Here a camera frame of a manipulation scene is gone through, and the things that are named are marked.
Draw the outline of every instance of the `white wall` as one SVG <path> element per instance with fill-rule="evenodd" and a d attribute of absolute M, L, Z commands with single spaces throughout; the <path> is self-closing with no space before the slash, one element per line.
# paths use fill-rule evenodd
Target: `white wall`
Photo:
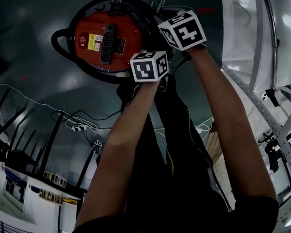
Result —
<path fill-rule="evenodd" d="M 29 186 L 33 185 L 40 189 L 50 191 L 60 196 L 71 197 L 68 194 L 31 177 L 26 177 L 27 188 L 24 197 L 23 213 L 18 210 L 3 195 L 5 178 L 0 182 L 0 221 L 18 229 L 33 233 L 57 233 L 59 205 L 39 198 L 39 194 L 31 191 Z M 64 203 L 61 211 L 60 228 L 71 233 L 76 221 L 77 207 Z"/>
<path fill-rule="evenodd" d="M 63 203 L 61 211 L 60 228 L 66 232 L 73 232 L 76 224 L 77 206 Z"/>

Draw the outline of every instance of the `metal pipe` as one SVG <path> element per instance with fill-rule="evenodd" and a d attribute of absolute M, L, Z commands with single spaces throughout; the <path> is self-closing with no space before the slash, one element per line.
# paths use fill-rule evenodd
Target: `metal pipe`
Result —
<path fill-rule="evenodd" d="M 276 28 L 276 22 L 275 22 L 275 16 L 274 12 L 271 6 L 270 0 L 264 0 L 266 4 L 266 8 L 268 11 L 268 17 L 271 23 L 272 28 L 272 45 L 273 45 L 273 83 L 272 83 L 272 89 L 276 90 L 276 84 L 277 84 L 277 71 L 278 71 L 278 47 L 279 47 L 279 39 L 277 35 L 277 28 Z"/>

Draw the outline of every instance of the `black pants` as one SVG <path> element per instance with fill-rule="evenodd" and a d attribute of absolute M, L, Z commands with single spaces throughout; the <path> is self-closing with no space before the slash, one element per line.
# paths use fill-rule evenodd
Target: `black pants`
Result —
<path fill-rule="evenodd" d="M 133 83 L 118 88 L 122 111 L 131 101 L 135 87 Z M 212 160 L 171 79 L 166 92 L 157 92 L 154 100 L 165 128 L 174 175 L 168 155 L 167 165 L 164 163 L 148 115 L 135 152 L 126 209 L 126 215 L 144 230 L 147 227 L 158 230 L 156 221 L 170 220 L 175 208 L 179 210 L 184 201 L 175 199 L 183 197 L 183 191 L 188 198 L 212 191 L 207 171 Z"/>

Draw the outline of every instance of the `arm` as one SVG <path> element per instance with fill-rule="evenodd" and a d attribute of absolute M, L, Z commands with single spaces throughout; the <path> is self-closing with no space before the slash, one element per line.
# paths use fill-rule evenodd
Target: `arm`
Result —
<path fill-rule="evenodd" d="M 275 190 L 251 131 L 241 99 L 206 49 L 191 48 L 205 88 L 234 192 L 276 199 Z"/>
<path fill-rule="evenodd" d="M 158 84 L 143 84 L 112 127 L 76 227 L 99 217 L 119 214 L 123 210 L 135 149 Z"/>

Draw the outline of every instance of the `black cable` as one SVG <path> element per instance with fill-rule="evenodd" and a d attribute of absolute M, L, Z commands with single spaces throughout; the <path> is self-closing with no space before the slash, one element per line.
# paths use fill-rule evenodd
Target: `black cable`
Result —
<path fill-rule="evenodd" d="M 109 119 L 110 117 L 112 117 L 112 116 L 114 116 L 114 115 L 120 113 L 121 110 L 119 110 L 119 111 L 117 111 L 117 112 L 114 112 L 114 113 L 112 113 L 111 115 L 107 116 L 106 118 L 102 118 L 102 119 L 95 119 L 95 118 L 92 118 L 89 114 L 87 114 L 87 113 L 86 113 L 85 111 L 83 111 L 83 110 L 78 110 L 77 112 L 73 113 L 73 115 L 75 115 L 76 113 L 79 113 L 79 112 L 82 112 L 82 113 L 86 114 L 89 118 L 91 118 L 91 120 L 94 120 L 94 121 L 103 121 L 103 120 L 107 120 L 107 119 Z"/>
<path fill-rule="evenodd" d="M 226 196 L 225 196 L 225 194 L 224 194 L 224 192 L 223 192 L 223 190 L 222 190 L 222 188 L 221 188 L 221 186 L 220 186 L 220 183 L 219 183 L 219 181 L 218 181 L 218 179 L 217 179 L 217 176 L 215 176 L 215 173 L 214 173 L 214 171 L 213 171 L 213 167 L 211 167 L 211 171 L 212 171 L 212 175 L 213 175 L 214 181 L 215 181 L 215 183 L 217 184 L 217 187 L 219 188 L 219 190 L 220 190 L 220 192 L 221 192 L 221 194 L 222 194 L 222 196 L 223 196 L 223 198 L 224 198 L 224 200 L 225 200 L 225 203 L 226 203 L 226 206 L 227 206 L 228 210 L 229 210 L 230 212 L 233 211 L 233 210 L 232 210 L 232 207 L 229 205 L 229 202 L 228 202 L 228 200 L 227 200 L 227 198 L 226 198 Z"/>
<path fill-rule="evenodd" d="M 58 112 L 58 111 L 53 111 L 53 112 L 51 113 L 51 115 L 50 115 L 50 117 L 52 118 L 53 121 L 57 121 L 57 120 L 55 120 L 55 119 L 53 118 L 53 114 L 56 113 L 56 112 Z M 74 112 L 71 116 L 69 116 L 67 119 L 63 120 L 62 122 L 64 122 L 64 121 L 70 119 L 70 118 L 73 117 L 75 114 L 80 113 L 80 112 L 86 114 L 89 118 L 91 118 L 91 119 L 94 120 L 94 121 L 103 121 L 103 120 L 107 120 L 107 119 L 109 119 L 110 117 L 112 117 L 112 116 L 114 116 L 114 115 L 120 113 L 121 110 L 119 110 L 119 111 L 117 111 L 117 112 L 114 112 L 114 113 L 112 113 L 111 115 L 107 116 L 106 118 L 102 118 L 102 119 L 95 119 L 95 118 L 92 118 L 92 117 L 91 117 L 89 114 L 87 114 L 85 111 L 83 111 L 83 110 L 78 110 L 78 111 Z"/>
<path fill-rule="evenodd" d="M 61 113 L 62 111 L 53 111 L 53 112 L 51 113 L 51 118 L 52 118 L 52 120 L 54 120 L 54 121 L 57 122 L 57 120 L 55 120 L 55 119 L 52 117 L 53 114 L 54 114 L 55 112 L 56 112 L 56 113 Z M 73 115 L 74 115 L 75 113 L 73 113 L 73 114 L 70 116 L 68 113 L 65 112 L 65 114 L 67 114 L 67 116 L 69 116 L 69 117 L 67 117 L 67 119 L 65 119 L 65 120 L 62 120 L 61 123 L 67 121 L 69 118 L 72 118 L 72 119 L 73 119 L 73 120 L 74 120 L 74 121 L 75 121 L 75 122 L 76 122 L 76 123 L 81 127 L 80 123 L 77 122 L 77 121 L 74 119 L 74 117 L 73 117 Z M 81 131 L 82 131 L 84 137 L 86 138 L 87 142 L 89 143 L 89 145 L 92 147 L 92 143 L 91 143 L 90 140 L 87 138 L 87 136 L 86 136 L 86 134 L 84 133 L 84 131 L 83 131 L 83 130 L 81 130 Z"/>
<path fill-rule="evenodd" d="M 247 118 L 252 114 L 252 112 L 254 111 L 255 107 L 253 107 L 251 113 L 247 116 Z"/>

